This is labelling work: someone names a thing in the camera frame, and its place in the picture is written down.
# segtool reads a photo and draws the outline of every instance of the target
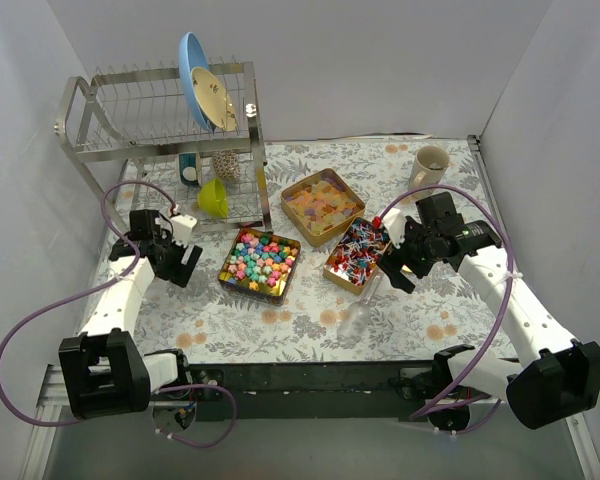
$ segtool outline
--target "plastic bottle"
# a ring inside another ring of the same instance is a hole
[[[341,345],[355,345],[362,339],[362,335],[371,321],[369,301],[378,290],[383,278],[384,273],[376,267],[376,271],[360,295],[360,299],[347,308],[345,318],[338,327],[337,333],[338,343]]]

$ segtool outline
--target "floral tablecloth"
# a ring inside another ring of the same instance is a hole
[[[439,264],[428,277],[415,280],[412,295],[394,290],[385,278],[371,302],[373,318],[364,339],[357,345],[340,345],[338,324],[357,297],[322,277],[322,265],[337,239],[311,247],[280,208],[280,192],[285,187],[331,167],[366,203],[365,217],[372,219],[406,189],[414,152],[424,145],[438,145],[450,153],[451,167],[443,183],[470,192],[486,205],[469,146],[463,140],[267,145],[274,231],[303,245],[284,305],[276,308],[250,301],[218,284],[218,271],[237,231],[194,234],[192,242],[204,252],[187,288],[156,279],[147,291],[134,337],[140,352],[179,347],[191,363],[373,361],[429,359],[452,345],[481,344],[493,315],[465,281],[449,266]],[[128,169],[126,178],[135,178],[134,168]],[[121,211],[129,210],[131,197],[130,190],[121,192]],[[466,221],[480,218],[464,198],[456,196],[455,202]],[[403,210],[416,215],[413,203]],[[104,260],[100,268],[97,281],[105,274]],[[492,352],[515,355],[502,334],[493,342]]]

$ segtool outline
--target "cable tie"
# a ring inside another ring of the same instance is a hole
[[[503,282],[506,282],[506,281],[507,281],[507,279],[509,279],[509,278],[513,278],[513,280],[515,281],[515,280],[517,280],[517,279],[519,279],[519,278],[522,278],[522,276],[523,276],[523,275],[522,275],[522,273],[521,273],[521,272],[513,272],[513,273],[510,273],[510,272],[504,272],[504,275],[502,276],[502,278],[501,278],[500,280],[498,280],[498,281],[497,281],[497,282],[494,284],[494,286],[496,286],[496,285],[500,285],[501,283],[503,283]]]

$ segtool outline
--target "white plate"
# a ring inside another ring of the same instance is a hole
[[[191,70],[191,79],[196,100],[207,118],[222,130],[235,130],[236,107],[220,79],[202,67]]]

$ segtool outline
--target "dish rack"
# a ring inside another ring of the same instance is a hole
[[[135,64],[121,72],[109,67],[96,69],[87,82],[69,78],[55,123],[55,132],[69,160],[98,200],[104,188],[88,167],[90,163],[128,160],[126,174],[154,182],[184,206],[195,202],[200,187],[180,182],[175,160],[181,153],[196,153],[200,184],[213,178],[211,157],[219,150],[238,154],[239,181],[225,183],[229,202],[226,219],[212,218],[199,209],[198,232],[217,232],[241,227],[263,227],[272,231],[262,126],[260,124],[255,71],[252,62],[210,64],[222,80],[236,109],[235,131],[207,132],[198,127],[184,98],[178,67],[149,64],[141,70]],[[136,185],[132,209],[157,208],[164,201],[147,187]],[[118,228],[128,227],[112,202],[107,209]]]

